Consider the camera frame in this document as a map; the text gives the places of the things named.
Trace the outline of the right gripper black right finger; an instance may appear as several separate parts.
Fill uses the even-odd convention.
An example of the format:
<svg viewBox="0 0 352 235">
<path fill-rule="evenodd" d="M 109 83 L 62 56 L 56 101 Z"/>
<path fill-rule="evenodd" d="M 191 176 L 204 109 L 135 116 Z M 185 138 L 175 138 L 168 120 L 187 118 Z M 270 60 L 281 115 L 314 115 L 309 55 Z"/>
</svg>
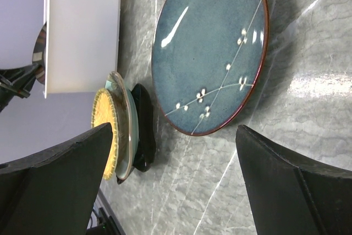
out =
<svg viewBox="0 0 352 235">
<path fill-rule="evenodd" d="M 351 171 L 240 125 L 236 148 L 258 234 L 351 234 Z"/>
</svg>

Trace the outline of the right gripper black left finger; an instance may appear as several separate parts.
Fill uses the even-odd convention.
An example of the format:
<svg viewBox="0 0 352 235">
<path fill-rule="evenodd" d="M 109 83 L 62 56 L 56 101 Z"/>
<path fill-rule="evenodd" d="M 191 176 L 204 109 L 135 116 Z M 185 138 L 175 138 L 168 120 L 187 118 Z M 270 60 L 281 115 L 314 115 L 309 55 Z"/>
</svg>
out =
<svg viewBox="0 0 352 235">
<path fill-rule="evenodd" d="M 104 123 L 1 164 L 1 234 L 85 234 L 112 136 Z"/>
</svg>

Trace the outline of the dark brown patterned plate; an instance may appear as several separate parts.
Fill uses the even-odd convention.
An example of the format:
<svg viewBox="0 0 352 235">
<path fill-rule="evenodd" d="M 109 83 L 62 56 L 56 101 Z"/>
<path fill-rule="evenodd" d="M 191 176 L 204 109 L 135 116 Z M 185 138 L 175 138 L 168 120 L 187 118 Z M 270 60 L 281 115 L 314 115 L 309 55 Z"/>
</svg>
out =
<svg viewBox="0 0 352 235">
<path fill-rule="evenodd" d="M 41 84 L 45 84 L 46 78 L 46 32 L 47 32 L 47 23 L 44 23 L 39 35 L 36 39 L 33 54 L 32 54 L 32 63 L 37 63 L 39 65 L 37 71 L 35 72 L 35 77 L 37 81 Z"/>
</svg>

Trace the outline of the dark blue blossom plate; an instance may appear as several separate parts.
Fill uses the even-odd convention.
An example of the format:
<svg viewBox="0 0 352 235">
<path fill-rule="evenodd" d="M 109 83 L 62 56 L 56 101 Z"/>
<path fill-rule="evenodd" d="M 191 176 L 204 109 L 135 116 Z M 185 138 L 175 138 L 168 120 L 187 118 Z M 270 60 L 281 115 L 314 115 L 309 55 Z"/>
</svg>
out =
<svg viewBox="0 0 352 235">
<path fill-rule="evenodd" d="M 214 133 L 244 108 L 268 47 L 267 0 L 165 0 L 152 46 L 152 80 L 168 122 Z"/>
</svg>

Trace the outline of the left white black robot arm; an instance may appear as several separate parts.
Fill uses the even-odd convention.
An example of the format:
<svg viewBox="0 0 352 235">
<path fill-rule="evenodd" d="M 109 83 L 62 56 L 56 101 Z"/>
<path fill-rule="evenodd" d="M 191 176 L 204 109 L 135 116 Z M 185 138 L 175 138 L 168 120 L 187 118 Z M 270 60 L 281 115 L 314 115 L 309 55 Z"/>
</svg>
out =
<svg viewBox="0 0 352 235">
<path fill-rule="evenodd" d="M 1 111 L 3 111 L 13 97 L 28 98 L 36 81 L 38 63 L 20 68 L 1 69 Z"/>
</svg>

